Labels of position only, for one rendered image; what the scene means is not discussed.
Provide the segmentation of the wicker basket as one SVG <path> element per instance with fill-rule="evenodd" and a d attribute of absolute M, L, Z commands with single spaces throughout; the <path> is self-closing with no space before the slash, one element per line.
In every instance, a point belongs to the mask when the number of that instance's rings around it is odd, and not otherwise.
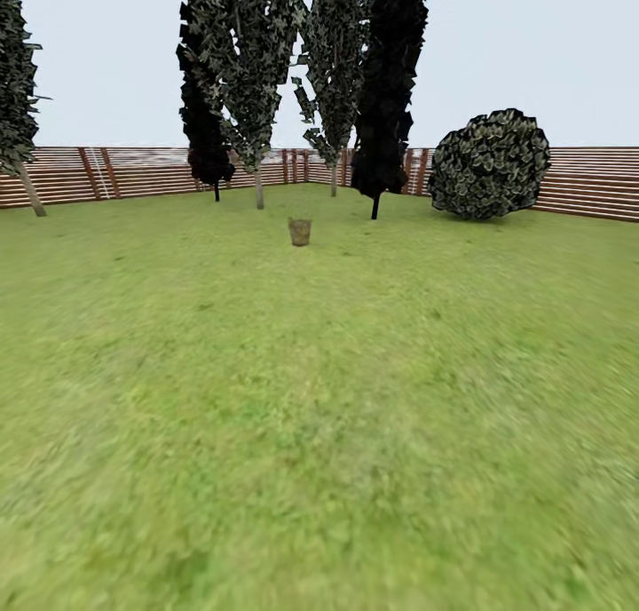
<path fill-rule="evenodd" d="M 310 244 L 310 235 L 312 222 L 310 220 L 302 223 L 293 222 L 289 220 L 288 228 L 290 231 L 290 237 L 294 246 L 308 246 Z"/>

